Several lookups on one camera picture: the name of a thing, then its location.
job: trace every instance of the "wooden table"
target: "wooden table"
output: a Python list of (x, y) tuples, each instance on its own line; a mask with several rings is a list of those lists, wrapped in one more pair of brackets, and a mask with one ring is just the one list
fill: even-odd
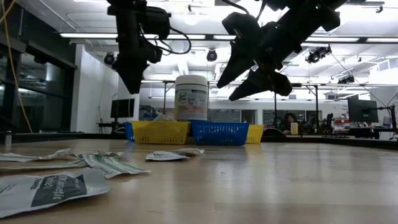
[[(46, 155), (68, 147), (77, 153), (128, 150), (136, 166), (152, 172), (114, 177), (108, 180), (113, 188), (108, 194), (15, 215), (0, 223), (398, 222), (396, 152), (327, 144), (265, 143), (200, 147), (206, 149), (205, 154), (189, 161), (145, 162), (148, 152), (187, 146), (89, 139), (15, 144), (12, 152)], [(11, 165), (21, 163), (0, 162), (0, 166)]]

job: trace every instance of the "fluorescent light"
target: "fluorescent light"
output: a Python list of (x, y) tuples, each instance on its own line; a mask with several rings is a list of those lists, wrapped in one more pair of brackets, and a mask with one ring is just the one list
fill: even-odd
[(302, 86), (341, 86), (341, 87), (398, 87), (398, 85), (385, 85), (385, 84), (337, 84), (337, 83), (301, 83)]
[[(164, 96), (150, 96), (148, 99), (164, 99)], [(166, 99), (174, 99), (174, 97), (166, 96)]]
[(398, 43), (398, 38), (368, 38), (366, 42)]
[(214, 35), (215, 40), (234, 40), (236, 36), (233, 35)]
[(97, 3), (97, 4), (107, 4), (109, 5), (109, 3), (107, 3), (106, 1), (102, 1), (102, 0), (73, 0), (74, 2), (88, 2), (88, 3)]
[(163, 83), (161, 80), (143, 80), (141, 83)]
[(115, 39), (117, 34), (94, 34), (94, 33), (61, 33), (63, 38), (76, 38), (76, 39)]
[[(204, 40), (206, 38), (205, 35), (187, 35), (189, 37), (189, 39), (196, 39), (196, 40)], [(170, 34), (168, 37), (168, 39), (186, 39), (186, 37), (184, 35), (181, 34)]]
[[(71, 39), (116, 39), (118, 34), (107, 34), (107, 33), (61, 33), (61, 37), (63, 38), (71, 38)], [(154, 34), (145, 34), (147, 39), (154, 39), (157, 35)], [(206, 39), (205, 35), (187, 35), (189, 39), (193, 40), (204, 40)], [(186, 39), (184, 35), (181, 34), (170, 34), (168, 39)]]
[[(209, 84), (217, 84), (218, 81), (210, 81)], [(230, 82), (229, 85), (240, 85), (243, 82)]]
[(302, 47), (329, 47), (328, 44), (302, 43)]
[(357, 42), (359, 38), (355, 37), (309, 37), (306, 42)]

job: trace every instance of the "plastic basket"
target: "plastic basket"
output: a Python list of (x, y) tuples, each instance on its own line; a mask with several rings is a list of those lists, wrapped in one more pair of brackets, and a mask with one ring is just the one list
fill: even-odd
[(134, 141), (134, 135), (132, 134), (132, 124), (130, 122), (125, 122), (124, 128), (126, 128), (127, 140)]
[(248, 138), (246, 138), (246, 143), (250, 144), (260, 143), (263, 132), (264, 132), (264, 125), (250, 124), (248, 131)]
[(133, 121), (134, 140), (140, 144), (185, 144), (189, 122)]
[(242, 146), (246, 143), (248, 123), (192, 123), (193, 136), (198, 145)]

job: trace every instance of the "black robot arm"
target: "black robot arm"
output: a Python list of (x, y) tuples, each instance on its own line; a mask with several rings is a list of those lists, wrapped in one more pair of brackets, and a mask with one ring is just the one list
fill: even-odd
[[(257, 17), (231, 13), (222, 21), (224, 28), (236, 38), (231, 42), (231, 57), (217, 84), (219, 88), (228, 85), (240, 74), (254, 65), (247, 80), (237, 87), (230, 100), (263, 91), (274, 91), (287, 96), (292, 91), (289, 79), (277, 72), (282, 62), (292, 52), (299, 53), (301, 43), (319, 27), (326, 31), (340, 25), (339, 13), (335, 10), (347, 0), (263, 0), (261, 10), (268, 5), (272, 10), (289, 8), (277, 22), (269, 22), (260, 27)], [(119, 55), (113, 68), (119, 73), (130, 93), (138, 93), (142, 73), (147, 62), (157, 63), (162, 51), (167, 50), (152, 45), (144, 34), (155, 34), (165, 40), (170, 34), (170, 21), (165, 10), (147, 6), (146, 0), (108, 0), (111, 6), (108, 14), (116, 16), (118, 28)]]
[(264, 0), (274, 11), (288, 7), (289, 10), (277, 22), (260, 27), (257, 19), (249, 14), (234, 12), (223, 20), (230, 35), (231, 58), (218, 81), (222, 88), (250, 70), (248, 78), (230, 96), (238, 100), (263, 91), (274, 91), (282, 96), (292, 92), (289, 79), (277, 72), (282, 62), (292, 52), (302, 51), (301, 44), (319, 27), (326, 31), (340, 26), (340, 14), (335, 9), (347, 0)]

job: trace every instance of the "monitor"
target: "monitor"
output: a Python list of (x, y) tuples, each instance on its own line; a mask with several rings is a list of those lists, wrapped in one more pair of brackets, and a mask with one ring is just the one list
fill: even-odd
[(379, 122), (376, 101), (348, 99), (348, 113), (350, 122)]
[(118, 118), (132, 118), (134, 116), (134, 99), (113, 100), (111, 118), (116, 117), (116, 107), (118, 105)]

